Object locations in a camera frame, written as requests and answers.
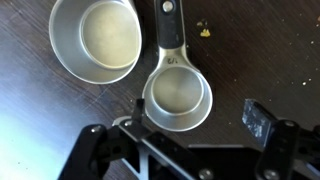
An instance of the black plastic part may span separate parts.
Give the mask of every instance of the black plastic part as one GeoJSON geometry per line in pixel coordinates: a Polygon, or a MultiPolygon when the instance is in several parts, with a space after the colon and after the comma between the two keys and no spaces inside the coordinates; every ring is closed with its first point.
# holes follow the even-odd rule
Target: black plastic part
{"type": "Polygon", "coordinates": [[[99,162],[96,150],[104,140],[107,140],[107,130],[103,125],[90,125],[82,129],[59,180],[101,179],[109,167],[109,162],[99,162]]]}
{"type": "Polygon", "coordinates": [[[265,177],[266,171],[275,171],[281,180],[291,179],[299,133],[300,127],[293,121],[279,121],[273,126],[273,132],[256,167],[258,179],[268,179],[265,177]]]}
{"type": "Polygon", "coordinates": [[[246,99],[242,121],[258,143],[265,147],[270,135],[270,128],[278,120],[255,100],[246,99]]]}
{"type": "Polygon", "coordinates": [[[175,49],[184,43],[184,27],[181,0],[155,0],[158,45],[164,49],[175,49]],[[170,1],[173,9],[163,10],[163,3],[170,1]]]}
{"type": "Polygon", "coordinates": [[[202,169],[210,169],[214,178],[219,179],[218,172],[211,165],[201,161],[191,151],[181,147],[160,132],[149,135],[145,140],[147,146],[153,146],[150,148],[153,151],[150,155],[155,159],[167,161],[165,164],[168,170],[178,179],[190,179],[190,177],[199,179],[199,172],[202,169]]]}

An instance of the crumb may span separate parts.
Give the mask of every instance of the crumb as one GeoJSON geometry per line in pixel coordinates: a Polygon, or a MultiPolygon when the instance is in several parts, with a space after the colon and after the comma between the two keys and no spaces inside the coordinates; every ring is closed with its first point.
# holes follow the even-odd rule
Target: crumb
{"type": "Polygon", "coordinates": [[[202,27],[202,26],[203,26],[203,23],[202,23],[201,21],[199,21],[199,22],[197,23],[197,26],[198,26],[198,27],[202,27]]]}
{"type": "Polygon", "coordinates": [[[203,31],[200,33],[201,37],[210,37],[210,31],[209,29],[203,29],[203,31]]]}

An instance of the dark wooden table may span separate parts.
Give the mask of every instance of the dark wooden table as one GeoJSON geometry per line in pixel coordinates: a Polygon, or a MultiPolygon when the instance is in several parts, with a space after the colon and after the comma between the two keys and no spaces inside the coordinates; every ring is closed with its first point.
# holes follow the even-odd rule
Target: dark wooden table
{"type": "MultiPolygon", "coordinates": [[[[146,47],[126,78],[85,83],[61,65],[48,35],[55,0],[0,1],[0,179],[55,179],[81,128],[130,115],[157,64],[152,0],[137,8],[146,47]]],[[[320,117],[319,0],[183,2],[191,61],[214,90],[214,108],[198,128],[164,132],[181,145],[257,147],[241,122],[245,98],[312,129],[320,117]],[[201,38],[205,18],[211,37],[201,38]]],[[[108,179],[133,175],[113,163],[108,179]]]]}

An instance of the metal measuring cup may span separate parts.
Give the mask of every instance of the metal measuring cup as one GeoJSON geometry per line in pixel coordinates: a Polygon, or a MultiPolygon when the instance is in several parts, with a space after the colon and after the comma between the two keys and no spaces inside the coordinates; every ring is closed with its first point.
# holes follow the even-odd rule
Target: metal measuring cup
{"type": "Polygon", "coordinates": [[[187,131],[212,108],[212,91],[186,54],[181,0],[155,0],[159,62],[143,90],[146,115],[159,127],[187,131]]]}

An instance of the measuring cup rim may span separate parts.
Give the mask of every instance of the measuring cup rim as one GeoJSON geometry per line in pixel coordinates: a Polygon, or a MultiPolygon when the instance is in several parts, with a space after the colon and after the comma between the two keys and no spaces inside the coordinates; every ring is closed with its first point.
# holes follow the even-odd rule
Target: measuring cup rim
{"type": "MultiPolygon", "coordinates": [[[[183,68],[186,68],[186,69],[192,69],[192,70],[194,70],[193,68],[190,68],[190,67],[186,67],[186,66],[182,66],[182,67],[183,67],[183,68]]],[[[204,92],[203,92],[202,100],[201,100],[200,104],[199,104],[195,109],[193,109],[193,111],[190,111],[189,113],[185,113],[185,114],[179,114],[179,115],[177,115],[177,114],[174,114],[174,115],[173,115],[173,114],[168,113],[167,111],[163,111],[162,108],[159,109],[159,108],[157,107],[157,104],[156,104],[156,103],[152,102],[152,100],[150,99],[150,98],[152,98],[152,97],[151,97],[151,94],[150,94],[150,96],[149,96],[149,93],[148,93],[148,94],[146,94],[146,93],[147,93],[148,90],[149,90],[150,93],[151,93],[151,88],[150,88],[150,89],[148,89],[148,88],[149,88],[149,86],[151,86],[151,80],[152,80],[152,78],[153,78],[155,75],[152,76],[152,77],[149,77],[149,79],[148,79],[148,81],[147,81],[147,83],[146,83],[146,85],[145,85],[145,87],[144,87],[144,89],[143,89],[143,95],[142,95],[142,97],[143,97],[143,98],[145,99],[145,101],[146,101],[146,106],[145,106],[146,115],[149,117],[149,119],[150,119],[153,123],[155,123],[157,126],[163,128],[163,129],[166,129],[166,130],[169,130],[169,131],[182,132],[182,131],[187,131],[187,130],[194,129],[194,128],[196,128],[197,126],[199,126],[201,123],[203,123],[203,122],[206,120],[206,118],[207,118],[208,115],[210,114],[211,109],[212,109],[212,106],[213,106],[212,90],[211,90],[211,87],[210,87],[208,81],[204,78],[204,76],[203,76],[200,72],[198,72],[198,71],[195,71],[195,72],[197,72],[197,77],[200,78],[201,83],[202,83],[202,85],[203,85],[203,91],[204,91],[204,92]],[[207,105],[206,105],[206,106],[201,106],[201,103],[203,103],[204,101],[207,101],[207,102],[206,102],[207,105]],[[154,117],[153,117],[153,114],[148,111],[148,107],[147,107],[148,105],[149,105],[149,106],[150,106],[150,105],[153,106],[152,108],[156,108],[158,111],[160,111],[160,114],[162,114],[162,115],[164,115],[164,116],[173,117],[173,120],[176,120],[176,119],[174,119],[174,117],[177,117],[177,116],[190,116],[190,114],[191,114],[192,112],[194,112],[195,110],[197,110],[198,108],[199,108],[199,109],[200,109],[200,108],[205,108],[205,109],[203,110],[203,112],[205,112],[205,113],[202,113],[201,118],[195,119],[195,120],[199,120],[199,121],[197,121],[196,123],[192,124],[192,126],[183,127],[183,128],[170,128],[170,127],[168,127],[168,126],[166,126],[166,125],[163,125],[163,123],[161,123],[161,121],[157,120],[157,118],[154,118],[154,117]]]]}
{"type": "Polygon", "coordinates": [[[105,69],[106,72],[109,72],[109,73],[112,73],[112,72],[118,72],[118,71],[126,71],[125,73],[123,73],[121,76],[117,77],[117,78],[114,78],[112,80],[102,80],[102,81],[93,81],[93,80],[89,80],[89,79],[86,79],[86,78],[83,78],[79,75],[77,75],[75,72],[74,72],[74,68],[72,68],[71,66],[67,65],[65,59],[62,57],[62,55],[60,54],[58,48],[57,48],[57,45],[56,45],[56,42],[55,42],[55,35],[54,35],[54,22],[56,20],[56,17],[57,17],[57,11],[59,10],[59,8],[61,7],[61,4],[64,2],[64,0],[58,0],[54,5],[53,5],[53,8],[52,8],[52,11],[50,13],[50,17],[49,17],[49,39],[50,39],[50,43],[51,43],[51,46],[52,46],[52,49],[53,49],[53,52],[55,53],[55,55],[57,56],[58,60],[60,61],[60,63],[63,65],[63,67],[69,72],[71,73],[73,76],[77,77],[78,79],[84,81],[84,82],[88,82],[88,83],[91,83],[91,84],[111,84],[111,83],[114,83],[114,82],[117,82],[121,79],[123,79],[124,77],[126,77],[131,71],[132,69],[135,67],[135,65],[137,64],[138,60],[139,60],[139,57],[140,57],[140,54],[141,54],[141,48],[142,48],[142,35],[141,35],[141,29],[140,29],[140,21],[138,19],[138,15],[137,15],[137,12],[135,11],[134,7],[132,6],[131,3],[127,3],[127,2],[124,2],[124,1],[121,1],[123,3],[126,3],[128,5],[130,5],[130,8],[128,8],[130,11],[133,12],[133,18],[135,19],[135,21],[138,23],[138,30],[139,30],[139,39],[140,39],[140,42],[139,42],[139,53],[137,55],[137,58],[133,61],[133,63],[125,68],[122,68],[122,69],[106,69],[106,68],[103,68],[97,64],[95,64],[97,66],[97,68],[103,68],[105,69]]]}

